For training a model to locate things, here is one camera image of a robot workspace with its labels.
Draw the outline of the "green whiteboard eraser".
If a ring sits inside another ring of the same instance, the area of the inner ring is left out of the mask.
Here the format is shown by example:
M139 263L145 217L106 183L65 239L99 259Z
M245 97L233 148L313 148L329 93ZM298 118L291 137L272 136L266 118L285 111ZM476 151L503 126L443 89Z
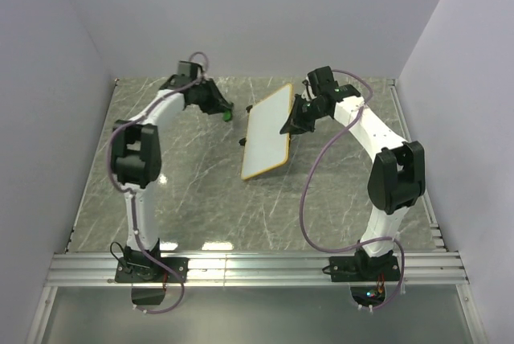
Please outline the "green whiteboard eraser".
M227 110L223 113L222 115L222 119L225 121L225 122L228 122L228 121L231 121L232 120L232 111L231 110Z

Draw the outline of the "orange framed whiteboard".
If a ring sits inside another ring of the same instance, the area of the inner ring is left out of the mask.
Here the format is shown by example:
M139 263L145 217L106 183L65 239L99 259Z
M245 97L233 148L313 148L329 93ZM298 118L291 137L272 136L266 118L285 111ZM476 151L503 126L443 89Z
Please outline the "orange framed whiteboard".
M242 180L274 170L288 161L290 135L280 130L292 110L292 98L293 86L285 84L250 109L244 142Z

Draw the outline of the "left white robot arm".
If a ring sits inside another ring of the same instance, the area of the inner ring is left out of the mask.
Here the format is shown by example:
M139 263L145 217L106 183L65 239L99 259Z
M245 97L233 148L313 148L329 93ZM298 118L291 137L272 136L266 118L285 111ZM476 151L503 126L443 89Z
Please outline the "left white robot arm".
M230 121L234 105L205 76L171 76L136 116L118 120L108 143L108 177L124 195L128 238L120 266L143 281L166 271L154 216L154 189L161 173L159 128L171 123L186 107L196 105L207 115Z

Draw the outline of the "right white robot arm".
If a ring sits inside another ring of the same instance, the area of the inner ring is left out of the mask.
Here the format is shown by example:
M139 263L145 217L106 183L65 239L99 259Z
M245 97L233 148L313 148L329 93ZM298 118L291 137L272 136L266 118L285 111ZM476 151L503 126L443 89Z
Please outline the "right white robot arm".
M417 141L408 142L396 134L369 107L370 96L363 97L354 87L329 88L316 96L296 94L292 110L281 133L312 132L316 120L331 117L342 130L325 144L316 157L300 195L300 230L306 242L327 253L347 252L351 248L330 249L315 244L304 226L304 204L312 176L322 157L342 135L350 133L372 161L367 191L372 203L369 222L353 249L364 253L354 261L357 275L373 279L382 271L381 258L396 244L400 224L426 189L425 150Z

